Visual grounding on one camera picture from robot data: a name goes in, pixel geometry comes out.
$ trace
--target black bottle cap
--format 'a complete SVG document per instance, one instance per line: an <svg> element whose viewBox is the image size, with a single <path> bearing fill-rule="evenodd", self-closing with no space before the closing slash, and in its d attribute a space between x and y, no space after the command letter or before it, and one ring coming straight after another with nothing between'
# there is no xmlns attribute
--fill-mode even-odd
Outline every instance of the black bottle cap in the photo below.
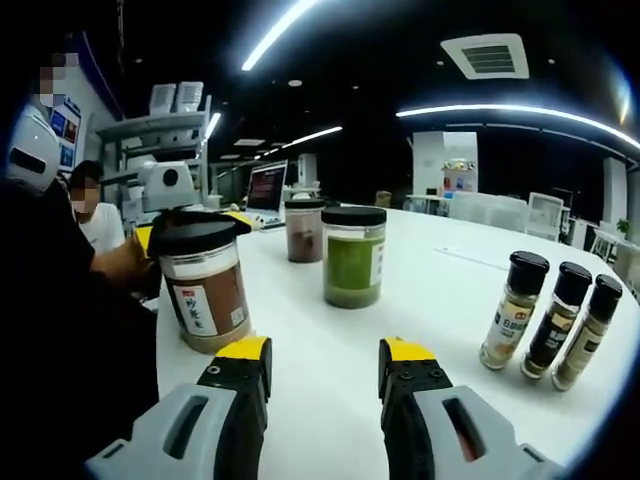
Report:
<svg viewBox="0 0 640 480"><path fill-rule="evenodd" d="M542 290L544 277L549 271L549 262L531 252L513 252L509 257L511 268L507 284L521 295L537 295Z"/></svg>
<svg viewBox="0 0 640 480"><path fill-rule="evenodd" d="M622 286L609 275L598 275L589 302L589 312L598 320L609 323L622 296Z"/></svg>
<svg viewBox="0 0 640 480"><path fill-rule="evenodd" d="M589 270L573 262L562 262L553 293L567 305L581 305L589 285L591 285Z"/></svg>

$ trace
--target black shirt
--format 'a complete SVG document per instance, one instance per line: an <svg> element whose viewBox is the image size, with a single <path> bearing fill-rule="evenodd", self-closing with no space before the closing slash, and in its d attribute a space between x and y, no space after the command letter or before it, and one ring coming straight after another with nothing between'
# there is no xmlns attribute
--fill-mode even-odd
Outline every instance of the black shirt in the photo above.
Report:
<svg viewBox="0 0 640 480"><path fill-rule="evenodd" d="M33 452L25 473L80 476L158 400L155 315L90 271L93 248L58 181L41 196L0 184L0 206L11 432Z"/></svg>

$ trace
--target brown powder jar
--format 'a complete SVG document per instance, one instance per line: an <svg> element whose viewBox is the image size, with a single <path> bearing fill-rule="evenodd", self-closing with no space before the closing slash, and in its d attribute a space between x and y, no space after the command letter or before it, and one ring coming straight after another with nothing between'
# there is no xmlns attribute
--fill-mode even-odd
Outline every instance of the brown powder jar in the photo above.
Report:
<svg viewBox="0 0 640 480"><path fill-rule="evenodd" d="M195 223L158 235L157 250L186 343L212 354L251 330L231 222Z"/></svg>
<svg viewBox="0 0 640 480"><path fill-rule="evenodd" d="M324 200L305 198L284 203L289 261L314 263L322 260L322 218Z"/></svg>

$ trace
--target black jar lid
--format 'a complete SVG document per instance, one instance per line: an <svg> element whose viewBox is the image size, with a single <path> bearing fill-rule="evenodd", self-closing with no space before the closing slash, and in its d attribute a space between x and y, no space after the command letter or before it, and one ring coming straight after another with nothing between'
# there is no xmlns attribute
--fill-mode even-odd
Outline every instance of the black jar lid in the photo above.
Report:
<svg viewBox="0 0 640 480"><path fill-rule="evenodd" d="M387 221L387 211L373 207L329 207L322 211L322 221L348 227L372 227Z"/></svg>
<svg viewBox="0 0 640 480"><path fill-rule="evenodd" d="M293 200L285 200L284 208L291 209L312 209L312 208L322 208L325 206L325 201L321 198L299 198Z"/></svg>
<svg viewBox="0 0 640 480"><path fill-rule="evenodd" d="M544 277L549 271L549 262L535 253L517 251L509 257L511 268L507 284L521 295L537 295L542 290Z"/></svg>
<svg viewBox="0 0 640 480"><path fill-rule="evenodd" d="M562 262L553 292L567 305L580 305L591 285L591 273L577 263Z"/></svg>
<svg viewBox="0 0 640 480"><path fill-rule="evenodd" d="M236 239L233 222L192 223L173 227L155 236L158 256L192 255L229 245Z"/></svg>
<svg viewBox="0 0 640 480"><path fill-rule="evenodd" d="M618 281L609 275L598 275L589 302L589 312L598 320L609 323L621 296L622 286Z"/></svg>

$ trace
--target gray gripper housing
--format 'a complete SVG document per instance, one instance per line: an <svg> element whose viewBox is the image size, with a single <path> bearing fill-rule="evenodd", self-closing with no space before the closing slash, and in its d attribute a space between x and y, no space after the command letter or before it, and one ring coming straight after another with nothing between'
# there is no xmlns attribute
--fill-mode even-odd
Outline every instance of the gray gripper housing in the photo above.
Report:
<svg viewBox="0 0 640 480"><path fill-rule="evenodd" d="M518 445L513 425L469 387L413 395L431 441L436 480L560 478L563 469L530 445ZM464 458L456 422L476 445L479 458Z"/></svg>
<svg viewBox="0 0 640 480"><path fill-rule="evenodd" d="M211 480L236 392L182 385L138 418L130 442L117 440L87 462L100 480Z"/></svg>

